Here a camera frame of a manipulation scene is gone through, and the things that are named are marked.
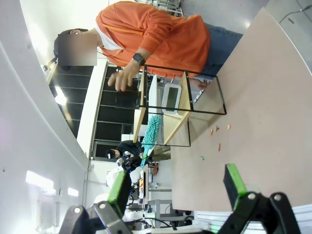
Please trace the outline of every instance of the person in black clothing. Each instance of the person in black clothing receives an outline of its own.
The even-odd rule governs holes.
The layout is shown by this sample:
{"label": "person in black clothing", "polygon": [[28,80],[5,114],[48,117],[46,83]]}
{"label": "person in black clothing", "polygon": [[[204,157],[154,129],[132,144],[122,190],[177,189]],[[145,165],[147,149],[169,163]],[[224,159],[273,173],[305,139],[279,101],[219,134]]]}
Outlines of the person in black clothing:
{"label": "person in black clothing", "polygon": [[[167,153],[170,151],[170,146],[155,146],[150,157],[152,161],[161,161],[171,158],[171,154]],[[122,141],[116,149],[110,149],[106,151],[105,156],[107,158],[119,158],[121,157],[124,161],[130,157],[141,157],[143,156],[144,148],[140,142],[133,143],[132,140]]]}

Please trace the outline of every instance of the white tablet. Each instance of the white tablet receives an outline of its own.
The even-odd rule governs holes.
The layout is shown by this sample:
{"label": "white tablet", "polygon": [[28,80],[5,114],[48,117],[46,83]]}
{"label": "white tablet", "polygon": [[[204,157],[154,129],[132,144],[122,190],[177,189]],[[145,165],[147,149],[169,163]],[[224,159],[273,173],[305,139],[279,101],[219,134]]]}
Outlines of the white tablet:
{"label": "white tablet", "polygon": [[182,87],[178,84],[166,83],[164,88],[164,95],[162,97],[161,107],[164,114],[175,114],[177,110],[169,110],[166,108],[178,108]]}

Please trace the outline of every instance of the device screen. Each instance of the device screen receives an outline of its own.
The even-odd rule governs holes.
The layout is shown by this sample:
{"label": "device screen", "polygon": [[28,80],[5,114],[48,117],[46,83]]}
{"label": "device screen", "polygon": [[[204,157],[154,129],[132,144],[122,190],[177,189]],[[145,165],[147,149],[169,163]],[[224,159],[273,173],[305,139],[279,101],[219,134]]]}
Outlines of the device screen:
{"label": "device screen", "polygon": [[168,100],[167,100],[167,106],[169,108],[175,108],[176,107],[176,98],[177,98],[178,89],[177,88],[169,88],[168,92]]}

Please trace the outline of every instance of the bolt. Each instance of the bolt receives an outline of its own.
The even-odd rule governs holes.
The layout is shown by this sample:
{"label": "bolt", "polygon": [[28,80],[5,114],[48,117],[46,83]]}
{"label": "bolt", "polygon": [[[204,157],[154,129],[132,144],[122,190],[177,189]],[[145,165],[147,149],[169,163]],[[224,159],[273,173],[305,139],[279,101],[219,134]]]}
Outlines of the bolt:
{"label": "bolt", "polygon": [[100,209],[104,209],[104,208],[105,208],[105,204],[102,203],[102,204],[100,204],[98,207],[99,207]]}
{"label": "bolt", "polygon": [[75,209],[74,209],[74,212],[75,212],[76,214],[78,214],[78,213],[80,212],[80,208],[79,208],[79,207],[75,208]]}
{"label": "bolt", "polygon": [[280,194],[276,194],[275,196],[274,196],[274,200],[275,201],[280,201],[282,199],[282,196],[280,195]]}
{"label": "bolt", "polygon": [[248,195],[249,200],[254,200],[255,199],[255,194],[249,194]]}

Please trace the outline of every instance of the watch face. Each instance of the watch face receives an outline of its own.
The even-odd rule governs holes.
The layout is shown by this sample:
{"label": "watch face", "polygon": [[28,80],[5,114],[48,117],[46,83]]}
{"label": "watch face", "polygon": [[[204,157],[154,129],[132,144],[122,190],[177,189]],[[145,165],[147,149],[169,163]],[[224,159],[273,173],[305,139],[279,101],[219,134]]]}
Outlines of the watch face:
{"label": "watch face", "polygon": [[140,54],[135,54],[134,56],[133,56],[133,59],[135,60],[135,61],[141,61],[142,59],[143,59],[143,56],[142,55],[140,55]]}

